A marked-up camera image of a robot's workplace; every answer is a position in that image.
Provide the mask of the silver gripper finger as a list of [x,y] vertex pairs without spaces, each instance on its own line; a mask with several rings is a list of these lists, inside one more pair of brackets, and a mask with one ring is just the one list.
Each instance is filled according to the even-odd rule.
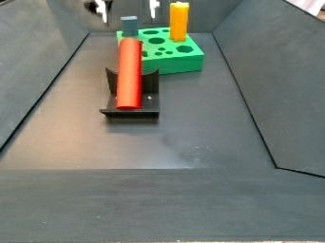
[[148,7],[149,7],[149,15],[151,18],[156,18],[156,8],[160,6],[160,1],[159,0],[148,0]]
[[96,13],[101,15],[103,22],[108,22],[108,11],[107,11],[107,0],[95,0],[96,4]]

